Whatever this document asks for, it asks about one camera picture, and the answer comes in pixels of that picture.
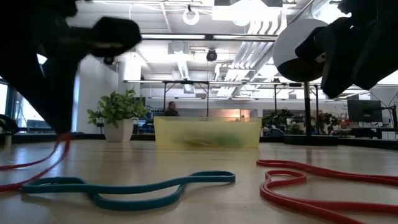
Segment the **black metal rail frame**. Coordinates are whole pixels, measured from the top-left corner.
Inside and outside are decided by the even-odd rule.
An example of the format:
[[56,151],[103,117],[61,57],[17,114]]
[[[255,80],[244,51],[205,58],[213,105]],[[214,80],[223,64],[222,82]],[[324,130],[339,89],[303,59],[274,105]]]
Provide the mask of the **black metal rail frame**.
[[[13,136],[12,143],[38,143],[55,141],[57,136],[50,134],[18,134]],[[72,133],[72,140],[105,140],[104,134],[83,134]],[[135,141],[155,141],[154,135],[133,135],[131,140]],[[277,142],[284,144],[295,144],[301,146],[354,146],[369,147],[376,149],[388,149],[398,151],[397,140],[382,139],[360,139],[360,138],[338,138],[337,136],[313,135],[306,137],[304,135],[286,135],[284,137],[259,137],[259,142]],[[5,135],[0,134],[0,146],[5,143]]]

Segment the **black computer monitor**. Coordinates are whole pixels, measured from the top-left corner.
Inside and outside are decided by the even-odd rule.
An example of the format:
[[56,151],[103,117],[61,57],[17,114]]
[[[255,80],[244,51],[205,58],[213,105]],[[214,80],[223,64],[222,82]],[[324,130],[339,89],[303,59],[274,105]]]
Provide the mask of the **black computer monitor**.
[[382,106],[375,100],[348,100],[348,118],[351,122],[382,122]]

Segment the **blue rubber band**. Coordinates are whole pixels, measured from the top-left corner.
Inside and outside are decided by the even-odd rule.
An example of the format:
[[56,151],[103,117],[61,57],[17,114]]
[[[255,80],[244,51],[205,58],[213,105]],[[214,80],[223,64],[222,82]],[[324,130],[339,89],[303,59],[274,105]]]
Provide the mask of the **blue rubber band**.
[[[177,202],[188,184],[192,183],[234,183],[236,175],[228,171],[201,171],[186,177],[165,180],[147,185],[112,186],[95,185],[78,177],[47,177],[22,185],[26,194],[84,193],[99,208],[115,211],[140,211],[166,207]],[[175,192],[160,198],[148,200],[120,201],[103,198],[103,194],[132,195],[154,192],[176,186]]]

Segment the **yellow translucent plastic bin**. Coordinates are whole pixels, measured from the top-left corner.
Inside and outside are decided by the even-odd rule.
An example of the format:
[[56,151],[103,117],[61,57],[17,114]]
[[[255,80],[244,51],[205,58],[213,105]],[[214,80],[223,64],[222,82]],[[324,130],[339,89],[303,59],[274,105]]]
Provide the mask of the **yellow translucent plastic bin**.
[[159,147],[258,147],[261,118],[156,116]]

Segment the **black background rig frame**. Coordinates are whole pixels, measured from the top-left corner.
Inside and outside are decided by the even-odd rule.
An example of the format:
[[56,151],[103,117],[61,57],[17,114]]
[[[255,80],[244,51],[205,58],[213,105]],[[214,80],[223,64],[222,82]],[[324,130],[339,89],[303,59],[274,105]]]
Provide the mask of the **black background rig frame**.
[[166,111],[166,95],[169,89],[167,89],[167,84],[171,83],[172,86],[171,88],[176,84],[181,84],[181,85],[194,85],[194,84],[204,84],[207,85],[207,89],[205,89],[205,92],[208,93],[210,90],[210,82],[209,81],[198,81],[198,80],[124,80],[124,83],[162,83],[164,85],[164,95],[163,95],[163,112]]
[[[335,98],[327,96],[318,83],[309,85],[310,109],[346,113],[348,100],[380,100],[382,105],[398,103],[398,83],[379,83],[370,90],[351,86]],[[211,82],[207,98],[211,101],[246,104],[258,110],[303,110],[305,90],[300,83]]]

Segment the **red rubber band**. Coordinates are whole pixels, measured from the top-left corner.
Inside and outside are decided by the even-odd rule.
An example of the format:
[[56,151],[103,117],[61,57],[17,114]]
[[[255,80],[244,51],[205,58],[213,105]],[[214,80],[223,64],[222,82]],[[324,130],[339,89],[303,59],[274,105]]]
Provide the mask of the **red rubber band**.
[[260,185],[260,196],[268,202],[297,212],[313,215],[335,224],[364,224],[339,214],[337,211],[356,211],[371,213],[391,213],[398,215],[398,205],[380,203],[342,202],[324,200],[305,200],[287,197],[272,191],[275,187],[304,184],[307,176],[290,170],[270,170],[265,173],[265,181]]
[[307,172],[309,174],[321,177],[333,178],[333,179],[370,182],[370,183],[392,185],[398,187],[398,176],[354,174],[349,172],[341,172],[337,170],[326,169],[317,166],[311,166],[308,164],[303,164],[295,161],[259,159],[256,161],[256,164],[258,166],[263,166],[263,167],[283,167],[289,169],[296,169]]
[[35,176],[33,176],[33,177],[29,178],[29,179],[23,180],[21,182],[0,185],[0,193],[19,191],[24,184],[26,184],[28,182],[32,182],[34,180],[38,180],[41,177],[43,177],[45,174],[47,174],[50,170],[52,170],[54,167],[59,165],[59,163],[61,163],[67,157],[67,155],[68,155],[68,153],[70,151],[70,141],[71,141],[71,133],[61,134],[57,138],[57,140],[55,141],[55,145],[54,145],[51,153],[47,157],[45,157],[45,158],[43,158],[41,160],[37,160],[37,161],[34,161],[34,162],[28,162],[28,163],[24,163],[24,164],[14,164],[14,165],[0,166],[0,171],[4,171],[4,170],[12,170],[12,169],[18,169],[18,168],[25,168],[25,167],[30,167],[30,166],[34,166],[34,165],[40,164],[42,162],[47,161],[48,159],[50,159],[55,154],[55,152],[57,151],[57,148],[58,148],[58,146],[60,145],[61,142],[65,143],[61,156],[50,167],[44,169],[42,172],[39,172],[37,175],[35,175]]

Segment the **white globe lamp black base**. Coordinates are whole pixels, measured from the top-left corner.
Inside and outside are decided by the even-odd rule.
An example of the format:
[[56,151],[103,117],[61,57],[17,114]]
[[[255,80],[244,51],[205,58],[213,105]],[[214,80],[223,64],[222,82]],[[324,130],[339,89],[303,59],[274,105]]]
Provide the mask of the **white globe lamp black base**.
[[303,85],[305,134],[285,134],[284,144],[300,146],[335,146],[337,138],[312,134],[310,111],[310,82],[322,76],[322,66],[314,61],[320,56],[316,47],[310,49],[310,59],[302,59],[295,49],[307,38],[313,38],[327,23],[318,19],[302,19],[287,26],[277,37],[272,58],[277,71],[286,79]]

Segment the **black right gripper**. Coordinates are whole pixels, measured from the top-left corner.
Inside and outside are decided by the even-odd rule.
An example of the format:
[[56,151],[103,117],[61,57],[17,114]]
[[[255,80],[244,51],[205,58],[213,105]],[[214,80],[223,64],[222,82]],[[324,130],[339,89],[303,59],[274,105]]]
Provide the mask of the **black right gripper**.
[[353,84],[352,70],[354,84],[364,90],[398,70],[398,0],[341,0],[338,9],[344,17],[295,49],[309,60],[310,49],[317,48],[314,61],[325,62],[322,90],[329,98]]

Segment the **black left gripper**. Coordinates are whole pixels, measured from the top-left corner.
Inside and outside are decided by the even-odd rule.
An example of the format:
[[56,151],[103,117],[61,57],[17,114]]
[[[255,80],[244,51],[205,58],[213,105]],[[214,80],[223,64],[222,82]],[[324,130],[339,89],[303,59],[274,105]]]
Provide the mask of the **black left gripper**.
[[0,16],[0,76],[57,134],[71,130],[77,66],[93,52],[93,31],[67,23],[80,1],[10,0],[21,14]]

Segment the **green plant in white pot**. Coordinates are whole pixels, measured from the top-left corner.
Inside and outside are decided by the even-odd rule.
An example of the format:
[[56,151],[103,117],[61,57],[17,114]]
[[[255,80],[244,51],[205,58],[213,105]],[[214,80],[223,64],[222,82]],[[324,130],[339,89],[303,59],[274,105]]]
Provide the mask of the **green plant in white pot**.
[[87,109],[88,124],[103,123],[103,131],[108,142],[128,142],[133,135],[134,120],[144,117],[149,110],[144,106],[143,97],[137,97],[134,89],[124,93],[113,91],[102,96],[95,110]]

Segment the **person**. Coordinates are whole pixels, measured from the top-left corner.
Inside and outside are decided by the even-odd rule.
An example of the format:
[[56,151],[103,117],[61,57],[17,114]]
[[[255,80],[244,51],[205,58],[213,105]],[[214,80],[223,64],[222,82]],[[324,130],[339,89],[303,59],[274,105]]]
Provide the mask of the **person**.
[[170,101],[164,112],[165,116],[180,116],[174,101]]

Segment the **long ceiling light strip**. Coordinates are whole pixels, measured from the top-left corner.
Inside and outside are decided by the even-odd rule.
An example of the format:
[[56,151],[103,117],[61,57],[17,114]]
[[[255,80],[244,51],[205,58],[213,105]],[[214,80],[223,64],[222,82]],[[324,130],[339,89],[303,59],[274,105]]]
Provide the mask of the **long ceiling light strip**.
[[144,40],[204,40],[200,34],[142,34]]
[[214,40],[238,42],[275,42],[278,35],[213,35]]

